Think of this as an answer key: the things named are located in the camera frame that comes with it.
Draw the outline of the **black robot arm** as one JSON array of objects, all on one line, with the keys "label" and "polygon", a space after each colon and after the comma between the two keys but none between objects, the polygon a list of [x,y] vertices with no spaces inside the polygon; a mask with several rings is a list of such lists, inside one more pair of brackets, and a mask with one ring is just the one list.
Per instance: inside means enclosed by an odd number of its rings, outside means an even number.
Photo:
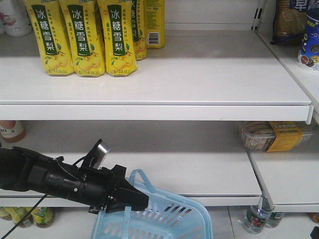
[{"label": "black robot arm", "polygon": [[82,165],[63,163],[62,156],[51,158],[22,147],[0,150],[0,187],[18,192],[35,191],[88,205],[106,213],[143,211],[149,197],[126,179],[126,168],[115,165],[94,168],[97,158],[92,149],[81,158]]}]

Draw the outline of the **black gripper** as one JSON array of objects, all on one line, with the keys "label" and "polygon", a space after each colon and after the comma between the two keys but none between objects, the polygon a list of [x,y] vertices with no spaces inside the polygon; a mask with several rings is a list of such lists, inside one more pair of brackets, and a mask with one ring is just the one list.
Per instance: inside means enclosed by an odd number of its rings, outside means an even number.
[{"label": "black gripper", "polygon": [[115,165],[111,170],[77,167],[63,163],[63,158],[38,160],[33,165],[27,185],[30,190],[89,205],[106,213],[143,211],[149,197],[125,180],[126,168]]}]

